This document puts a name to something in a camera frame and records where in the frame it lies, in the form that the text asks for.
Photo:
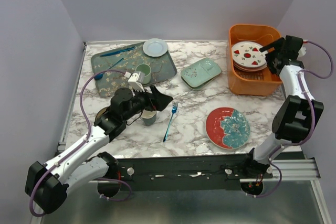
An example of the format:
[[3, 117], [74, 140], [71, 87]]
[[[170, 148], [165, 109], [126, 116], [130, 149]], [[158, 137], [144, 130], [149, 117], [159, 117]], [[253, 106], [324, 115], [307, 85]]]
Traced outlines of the cream pink branch plate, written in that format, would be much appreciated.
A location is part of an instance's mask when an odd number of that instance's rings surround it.
[[261, 69], [261, 68], [267, 68], [267, 65], [266, 64], [264, 64], [263, 66], [261, 66], [261, 67], [244, 67], [244, 66], [241, 66], [241, 65], [238, 65], [238, 64], [236, 64], [235, 62], [233, 63], [233, 65], [234, 66], [237, 66], [237, 67], [241, 67], [241, 68], [245, 68], [245, 69]]

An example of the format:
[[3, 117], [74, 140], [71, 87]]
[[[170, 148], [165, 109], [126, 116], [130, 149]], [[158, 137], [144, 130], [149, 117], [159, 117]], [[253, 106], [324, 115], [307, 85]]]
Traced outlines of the red plate teal flower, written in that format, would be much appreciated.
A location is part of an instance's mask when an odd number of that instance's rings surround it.
[[221, 107], [207, 116], [205, 132], [217, 147], [233, 151], [246, 145], [250, 137], [250, 126], [238, 110]]

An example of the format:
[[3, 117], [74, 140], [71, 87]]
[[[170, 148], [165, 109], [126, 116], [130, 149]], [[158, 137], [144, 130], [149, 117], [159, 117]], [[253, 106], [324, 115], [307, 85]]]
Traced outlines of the red rimmed beige plate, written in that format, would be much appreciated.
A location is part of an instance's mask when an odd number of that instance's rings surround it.
[[250, 72], [250, 73], [255, 73], [255, 72], [260, 72], [263, 71], [265, 68], [261, 68], [261, 69], [245, 69], [245, 68], [241, 68], [241, 67], [234, 67], [237, 71], [243, 71], [243, 72]]

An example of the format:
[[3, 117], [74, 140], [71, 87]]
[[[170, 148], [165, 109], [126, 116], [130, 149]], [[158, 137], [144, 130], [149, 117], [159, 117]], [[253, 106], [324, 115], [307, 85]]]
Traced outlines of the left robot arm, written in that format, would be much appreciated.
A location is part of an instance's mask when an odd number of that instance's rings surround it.
[[119, 88], [110, 105], [97, 114], [88, 133], [61, 154], [44, 162], [34, 162], [28, 170], [25, 193], [30, 197], [32, 215], [37, 204], [45, 214], [57, 210], [67, 196], [83, 184], [96, 179], [112, 179], [116, 175], [117, 161], [110, 155], [91, 155], [119, 136], [127, 120], [143, 111], [163, 111], [172, 101], [155, 86], [151, 91], [131, 91]]

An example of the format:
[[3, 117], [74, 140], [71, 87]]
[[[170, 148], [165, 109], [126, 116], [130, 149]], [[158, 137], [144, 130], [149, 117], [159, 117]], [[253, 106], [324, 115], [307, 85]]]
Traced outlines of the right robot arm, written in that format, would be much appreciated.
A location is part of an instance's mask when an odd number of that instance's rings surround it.
[[273, 119], [272, 133], [242, 163], [241, 171], [246, 177], [265, 174], [271, 161], [286, 147], [307, 142], [324, 110], [323, 103], [310, 93], [304, 65], [298, 60], [303, 44], [302, 38], [286, 36], [260, 48], [266, 53], [268, 69], [282, 81], [286, 99]]

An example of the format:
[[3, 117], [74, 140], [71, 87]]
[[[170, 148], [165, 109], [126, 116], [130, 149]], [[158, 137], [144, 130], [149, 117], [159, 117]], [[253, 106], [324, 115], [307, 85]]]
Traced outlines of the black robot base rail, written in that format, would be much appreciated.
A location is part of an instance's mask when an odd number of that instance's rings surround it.
[[272, 178], [269, 165], [249, 154], [115, 159], [98, 155], [109, 165], [103, 178], [128, 183], [134, 191], [240, 190], [243, 180]]

